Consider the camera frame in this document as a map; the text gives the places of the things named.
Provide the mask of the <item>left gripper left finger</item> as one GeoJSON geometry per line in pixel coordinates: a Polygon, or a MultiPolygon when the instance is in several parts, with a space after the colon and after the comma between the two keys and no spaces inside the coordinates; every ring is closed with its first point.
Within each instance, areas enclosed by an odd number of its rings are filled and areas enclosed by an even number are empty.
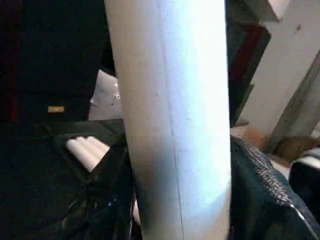
{"type": "Polygon", "coordinates": [[[114,144],[88,175],[57,233],[59,240],[129,240],[134,179],[126,142],[114,144]]]}

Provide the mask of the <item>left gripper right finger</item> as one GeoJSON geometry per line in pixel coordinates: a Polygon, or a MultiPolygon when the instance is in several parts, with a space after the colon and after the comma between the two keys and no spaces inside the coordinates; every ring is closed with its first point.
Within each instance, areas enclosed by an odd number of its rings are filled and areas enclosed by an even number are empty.
{"type": "Polygon", "coordinates": [[[318,240],[320,225],[258,148],[230,139],[230,240],[318,240]]]}

